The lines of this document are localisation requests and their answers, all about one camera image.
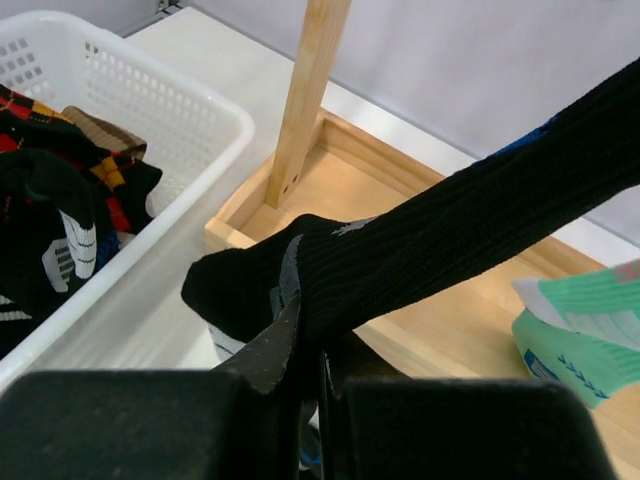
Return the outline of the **black blue sock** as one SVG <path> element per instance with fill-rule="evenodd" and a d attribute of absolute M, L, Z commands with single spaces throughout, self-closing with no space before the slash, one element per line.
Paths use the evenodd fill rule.
<path fill-rule="evenodd" d="M 246 249 L 191 265 L 184 302 L 244 343 L 293 298 L 312 359 L 367 321 L 510 259 L 639 182 L 639 66 L 631 63 L 545 124 L 387 213 L 312 214 Z"/>

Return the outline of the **black orange argyle sock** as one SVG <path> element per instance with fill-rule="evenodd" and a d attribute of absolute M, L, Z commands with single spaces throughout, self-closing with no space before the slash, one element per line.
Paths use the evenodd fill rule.
<path fill-rule="evenodd" d="M 78 170 L 105 199 L 118 231 L 139 233 L 151 221 L 146 201 L 162 170 L 95 145 L 77 126 L 45 104 L 1 87 L 1 151 L 52 153 Z"/>

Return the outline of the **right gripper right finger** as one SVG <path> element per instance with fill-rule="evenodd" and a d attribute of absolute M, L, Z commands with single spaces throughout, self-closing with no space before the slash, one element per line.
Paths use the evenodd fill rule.
<path fill-rule="evenodd" d="M 320 360 L 326 479 L 613 479 L 586 408 L 555 382 L 409 379 Z"/>

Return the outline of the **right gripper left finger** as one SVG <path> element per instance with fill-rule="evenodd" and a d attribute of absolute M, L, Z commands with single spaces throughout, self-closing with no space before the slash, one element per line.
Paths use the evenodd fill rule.
<path fill-rule="evenodd" d="M 5 479 L 294 479 L 300 302 L 205 370 L 41 371 L 1 398 Z"/>

